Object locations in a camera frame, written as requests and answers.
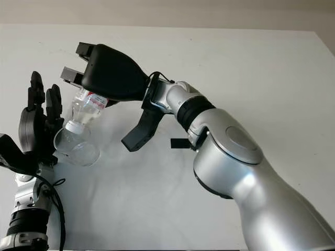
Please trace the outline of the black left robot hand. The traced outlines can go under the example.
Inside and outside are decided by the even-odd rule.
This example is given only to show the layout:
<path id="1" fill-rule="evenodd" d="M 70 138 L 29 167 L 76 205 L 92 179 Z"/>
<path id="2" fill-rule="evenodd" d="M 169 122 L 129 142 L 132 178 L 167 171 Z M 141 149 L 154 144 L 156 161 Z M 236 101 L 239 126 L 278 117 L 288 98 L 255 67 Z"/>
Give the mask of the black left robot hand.
<path id="1" fill-rule="evenodd" d="M 33 71 L 28 88 L 28 105 L 23 109 L 19 123 L 19 141 L 23 153 L 38 163 L 55 165 L 53 154 L 56 133 L 62 128 L 61 93 L 58 85 L 44 90 L 41 75 Z"/>

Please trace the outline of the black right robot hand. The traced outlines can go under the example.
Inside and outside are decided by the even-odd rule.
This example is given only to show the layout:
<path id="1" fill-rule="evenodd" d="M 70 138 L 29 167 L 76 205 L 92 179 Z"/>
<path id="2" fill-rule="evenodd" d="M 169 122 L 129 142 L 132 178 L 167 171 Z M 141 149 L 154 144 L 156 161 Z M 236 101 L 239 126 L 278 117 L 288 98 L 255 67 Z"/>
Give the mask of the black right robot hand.
<path id="1" fill-rule="evenodd" d="M 84 42 L 76 54 L 87 62 L 86 69 L 81 73 L 65 67 L 61 73 L 65 82 L 107 98 L 107 107 L 143 100 L 149 77 L 132 58 L 104 44 Z"/>

